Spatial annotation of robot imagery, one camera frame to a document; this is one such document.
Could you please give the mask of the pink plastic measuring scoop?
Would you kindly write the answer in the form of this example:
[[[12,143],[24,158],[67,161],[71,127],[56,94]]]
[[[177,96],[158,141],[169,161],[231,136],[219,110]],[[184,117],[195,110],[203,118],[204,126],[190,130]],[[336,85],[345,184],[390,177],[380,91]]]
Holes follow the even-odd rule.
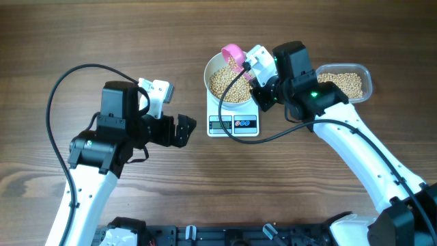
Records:
[[[221,49],[221,54],[227,65],[237,74],[243,70],[246,53],[237,44],[228,44]]]

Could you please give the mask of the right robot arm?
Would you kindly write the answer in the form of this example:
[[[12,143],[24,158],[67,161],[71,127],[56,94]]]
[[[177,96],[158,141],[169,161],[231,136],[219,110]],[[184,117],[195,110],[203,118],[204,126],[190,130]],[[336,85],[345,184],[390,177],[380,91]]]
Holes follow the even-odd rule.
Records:
[[[366,127],[348,97],[320,82],[305,45],[293,41],[246,55],[262,111],[282,104],[286,116],[329,144],[360,180],[378,216],[349,214],[329,226],[337,245],[435,245],[436,186],[402,165]]]

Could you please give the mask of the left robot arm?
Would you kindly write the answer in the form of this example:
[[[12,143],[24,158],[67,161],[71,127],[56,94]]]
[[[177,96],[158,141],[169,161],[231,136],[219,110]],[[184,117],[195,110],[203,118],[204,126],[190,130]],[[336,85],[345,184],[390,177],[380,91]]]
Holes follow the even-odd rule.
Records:
[[[124,165],[148,143],[184,147],[196,127],[185,115],[163,115],[173,96],[167,81],[109,81],[100,112],[70,142],[65,193],[47,245],[91,245]]]

